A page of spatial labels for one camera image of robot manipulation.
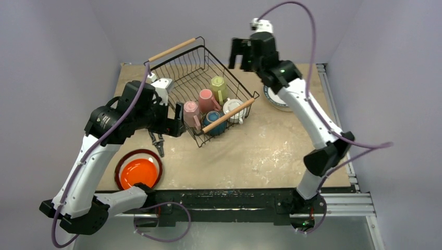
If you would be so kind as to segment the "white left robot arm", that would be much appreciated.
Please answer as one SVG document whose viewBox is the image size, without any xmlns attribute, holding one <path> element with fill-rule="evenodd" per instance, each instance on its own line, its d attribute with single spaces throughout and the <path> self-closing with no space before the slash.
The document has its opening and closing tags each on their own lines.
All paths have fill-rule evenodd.
<svg viewBox="0 0 442 250">
<path fill-rule="evenodd" d="M 174 118 L 168 117 L 168 95 L 173 87 L 169 78 L 151 84 L 130 81 L 121 96 L 93 110 L 68 179 L 53 199 L 41 203 L 40 211 L 66 232 L 79 235 L 94 234 L 108 218 L 129 210 L 151 212 L 155 198 L 146 184 L 110 194 L 96 194 L 96 189 L 110 160 L 135 131 L 146 129 L 173 137 L 184 133 L 181 102 L 174 108 Z"/>
</svg>

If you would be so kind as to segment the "white cup with handle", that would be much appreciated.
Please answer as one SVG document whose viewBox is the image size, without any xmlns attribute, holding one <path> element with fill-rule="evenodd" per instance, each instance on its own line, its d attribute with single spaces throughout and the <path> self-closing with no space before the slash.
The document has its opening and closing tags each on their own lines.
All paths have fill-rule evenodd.
<svg viewBox="0 0 442 250">
<path fill-rule="evenodd" d="M 234 111 L 236 108 L 238 108 L 240 105 L 243 104 L 243 101 L 239 99 L 231 99 L 227 98 L 227 100 L 223 104 L 223 113 L 224 115 L 227 115 L 228 113 Z M 235 115 L 231 116 L 228 121 L 230 123 L 237 123 L 237 124 L 243 124 L 245 115 L 247 114 L 247 108 L 244 108 L 243 110 L 237 112 Z"/>
</svg>

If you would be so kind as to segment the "orange plate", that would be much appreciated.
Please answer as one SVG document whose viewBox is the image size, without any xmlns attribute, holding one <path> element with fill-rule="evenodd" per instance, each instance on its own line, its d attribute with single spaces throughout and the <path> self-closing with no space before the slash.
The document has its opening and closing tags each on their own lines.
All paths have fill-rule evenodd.
<svg viewBox="0 0 442 250">
<path fill-rule="evenodd" d="M 153 188 L 157 178 L 158 170 L 156 165 L 150 159 L 139 158 L 125 165 L 120 174 L 120 184 L 124 190 L 137 183 L 143 183 Z"/>
</svg>

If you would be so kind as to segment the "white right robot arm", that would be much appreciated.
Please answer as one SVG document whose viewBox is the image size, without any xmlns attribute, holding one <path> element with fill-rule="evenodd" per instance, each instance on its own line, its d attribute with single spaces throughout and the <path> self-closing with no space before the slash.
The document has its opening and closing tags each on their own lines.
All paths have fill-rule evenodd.
<svg viewBox="0 0 442 250">
<path fill-rule="evenodd" d="M 276 40 L 269 32 L 253 33 L 248 39 L 233 38 L 229 68 L 242 56 L 240 69 L 255 72 L 300 120 L 313 143 L 314 150 L 304 156 L 306 171 L 296 188 L 292 204 L 305 212 L 313 205 L 326 174 L 335 170 L 354 141 L 352 132 L 343 132 L 321 109 L 299 69 L 289 60 L 281 60 Z"/>
</svg>

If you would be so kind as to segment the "yellow-green mug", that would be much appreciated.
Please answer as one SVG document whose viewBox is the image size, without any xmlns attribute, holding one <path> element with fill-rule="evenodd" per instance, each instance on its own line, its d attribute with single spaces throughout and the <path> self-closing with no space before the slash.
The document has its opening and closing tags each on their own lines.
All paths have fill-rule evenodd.
<svg viewBox="0 0 442 250">
<path fill-rule="evenodd" d="M 228 87 L 221 76 L 215 76 L 211 79 L 211 90 L 220 105 L 223 105 L 228 98 Z"/>
</svg>

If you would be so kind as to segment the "green rimmed white plate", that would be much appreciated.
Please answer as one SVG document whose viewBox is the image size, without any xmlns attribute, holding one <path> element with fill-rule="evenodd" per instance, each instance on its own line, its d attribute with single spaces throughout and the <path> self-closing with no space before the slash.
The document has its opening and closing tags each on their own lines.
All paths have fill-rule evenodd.
<svg viewBox="0 0 442 250">
<path fill-rule="evenodd" d="M 282 99 L 280 99 L 276 94 L 273 93 L 273 91 L 267 87 L 263 86 L 263 93 L 267 100 L 273 105 L 287 105 Z"/>
</svg>

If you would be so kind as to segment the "dusty pink mug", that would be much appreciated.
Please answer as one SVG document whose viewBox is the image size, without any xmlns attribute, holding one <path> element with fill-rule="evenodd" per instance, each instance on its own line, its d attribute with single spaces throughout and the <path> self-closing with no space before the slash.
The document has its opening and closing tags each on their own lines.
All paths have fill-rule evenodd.
<svg viewBox="0 0 442 250">
<path fill-rule="evenodd" d="M 221 111 L 220 104 L 216 101 L 213 93 L 209 89 L 202 89 L 198 99 L 200 112 L 205 114 L 210 111 Z"/>
</svg>

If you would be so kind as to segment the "light pink mug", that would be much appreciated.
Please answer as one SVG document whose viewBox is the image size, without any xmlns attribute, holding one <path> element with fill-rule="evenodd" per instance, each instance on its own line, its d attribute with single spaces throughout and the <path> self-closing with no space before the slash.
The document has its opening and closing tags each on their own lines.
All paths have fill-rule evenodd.
<svg viewBox="0 0 442 250">
<path fill-rule="evenodd" d="M 186 125 L 190 128 L 201 130 L 201 113 L 196 102 L 188 101 L 184 103 L 183 118 Z"/>
</svg>

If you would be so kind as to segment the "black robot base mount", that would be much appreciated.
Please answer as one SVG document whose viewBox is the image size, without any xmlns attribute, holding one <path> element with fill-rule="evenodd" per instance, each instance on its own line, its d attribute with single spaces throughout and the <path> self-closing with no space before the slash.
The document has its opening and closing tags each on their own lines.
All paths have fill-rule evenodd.
<svg viewBox="0 0 442 250">
<path fill-rule="evenodd" d="M 294 188 L 157 190 L 136 215 L 159 217 L 161 227 L 176 222 L 272 223 L 311 229 L 326 215 L 324 198 L 304 201 Z"/>
</svg>

